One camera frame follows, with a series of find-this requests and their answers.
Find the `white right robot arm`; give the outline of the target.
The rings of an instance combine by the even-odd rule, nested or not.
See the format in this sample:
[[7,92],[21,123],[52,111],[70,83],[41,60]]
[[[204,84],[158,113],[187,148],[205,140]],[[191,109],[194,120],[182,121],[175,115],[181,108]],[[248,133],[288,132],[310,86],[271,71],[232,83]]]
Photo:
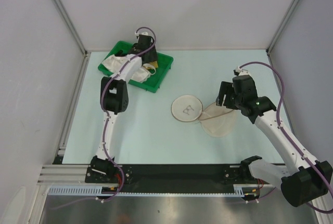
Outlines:
[[222,81],[216,105],[239,110],[269,139],[286,166],[283,170],[259,156],[250,157],[241,162],[240,177],[244,182],[262,179],[278,188],[294,207],[332,193],[332,166],[320,162],[283,126],[278,109],[268,97],[258,96],[250,75]]

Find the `beige mesh laundry bag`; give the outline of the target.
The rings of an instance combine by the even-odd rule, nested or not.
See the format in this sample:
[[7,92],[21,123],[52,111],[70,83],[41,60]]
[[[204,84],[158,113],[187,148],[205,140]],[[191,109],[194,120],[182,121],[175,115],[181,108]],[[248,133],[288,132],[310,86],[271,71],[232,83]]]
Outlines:
[[199,122],[205,133],[215,138],[230,134],[237,118],[235,110],[217,106],[215,102],[204,108],[202,102],[193,95],[176,98],[171,104],[171,114],[180,122]]

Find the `yellow bra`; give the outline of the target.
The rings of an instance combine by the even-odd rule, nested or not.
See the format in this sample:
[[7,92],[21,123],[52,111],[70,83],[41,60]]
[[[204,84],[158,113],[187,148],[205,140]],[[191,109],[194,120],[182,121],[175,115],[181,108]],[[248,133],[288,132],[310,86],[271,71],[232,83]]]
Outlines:
[[157,61],[153,61],[147,64],[148,67],[150,68],[158,68],[158,62]]

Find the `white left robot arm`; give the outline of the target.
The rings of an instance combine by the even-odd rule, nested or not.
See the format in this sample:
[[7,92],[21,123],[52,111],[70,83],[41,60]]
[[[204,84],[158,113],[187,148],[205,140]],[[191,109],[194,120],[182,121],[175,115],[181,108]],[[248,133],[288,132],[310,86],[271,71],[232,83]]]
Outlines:
[[96,155],[90,163],[91,175],[98,177],[103,182],[110,182],[118,175],[119,169],[115,165],[114,155],[111,154],[113,131],[116,120],[129,104],[127,85],[144,64],[158,59],[155,44],[156,36],[147,32],[136,33],[137,43],[123,57],[115,56],[120,64],[111,77],[101,80],[100,106],[104,112],[104,127],[101,141]]

